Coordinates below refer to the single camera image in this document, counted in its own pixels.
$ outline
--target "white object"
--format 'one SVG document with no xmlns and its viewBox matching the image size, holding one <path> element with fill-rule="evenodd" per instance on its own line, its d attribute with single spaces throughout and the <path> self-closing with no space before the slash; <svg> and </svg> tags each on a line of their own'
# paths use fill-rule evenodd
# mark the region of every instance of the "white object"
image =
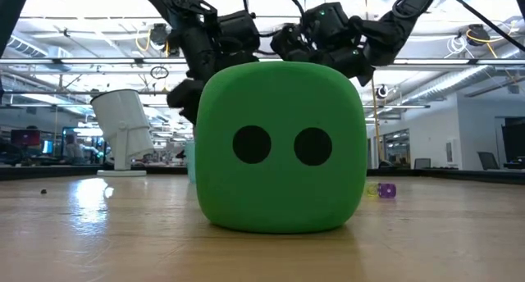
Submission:
<svg viewBox="0 0 525 282">
<path fill-rule="evenodd" d="M 114 171 L 98 171 L 101 176 L 143 176 L 146 171 L 131 171 L 131 158 L 153 153 L 148 117 L 135 90 L 103 93 L 91 106 L 115 157 Z"/>
</svg>

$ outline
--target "black circle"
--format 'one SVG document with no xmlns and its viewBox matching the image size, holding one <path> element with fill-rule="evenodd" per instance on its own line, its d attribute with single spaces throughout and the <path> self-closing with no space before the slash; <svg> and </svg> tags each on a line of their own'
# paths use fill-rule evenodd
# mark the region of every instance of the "black circle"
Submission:
<svg viewBox="0 0 525 282">
<path fill-rule="evenodd" d="M 262 127 L 248 125 L 237 130 L 233 138 L 233 151 L 244 163 L 262 162 L 270 154 L 272 140 Z"/>
<path fill-rule="evenodd" d="M 331 139 L 326 131 L 310 127 L 295 137 L 295 156 L 307 166 L 320 166 L 331 155 Z"/>
</svg>

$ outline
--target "green cube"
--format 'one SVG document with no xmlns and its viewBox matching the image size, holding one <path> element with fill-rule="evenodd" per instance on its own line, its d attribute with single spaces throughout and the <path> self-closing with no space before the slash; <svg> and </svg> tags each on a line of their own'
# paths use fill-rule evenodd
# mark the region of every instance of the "green cube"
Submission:
<svg viewBox="0 0 525 282">
<path fill-rule="evenodd" d="M 195 157 L 199 204 L 213 224 L 276 234 L 334 229 L 363 194 L 363 106 L 349 80 L 325 66 L 234 66 L 203 92 Z"/>
</svg>

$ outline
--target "wooden surface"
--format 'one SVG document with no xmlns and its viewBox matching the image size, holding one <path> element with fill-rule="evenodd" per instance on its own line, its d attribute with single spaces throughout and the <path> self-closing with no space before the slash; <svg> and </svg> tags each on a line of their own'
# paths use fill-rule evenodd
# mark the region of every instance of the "wooden surface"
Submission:
<svg viewBox="0 0 525 282">
<path fill-rule="evenodd" d="M 0 280 L 523 281 L 525 187 L 381 181 L 396 200 L 306 235 L 209 225 L 181 175 L 0 182 Z"/>
</svg>

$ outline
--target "die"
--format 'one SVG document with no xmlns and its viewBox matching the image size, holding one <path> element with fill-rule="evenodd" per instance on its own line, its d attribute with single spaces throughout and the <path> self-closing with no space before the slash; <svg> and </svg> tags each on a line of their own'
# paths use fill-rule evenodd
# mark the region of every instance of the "die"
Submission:
<svg viewBox="0 0 525 282">
<path fill-rule="evenodd" d="M 397 189 L 395 184 L 378 184 L 377 185 L 377 195 L 379 198 L 395 198 Z"/>
</svg>

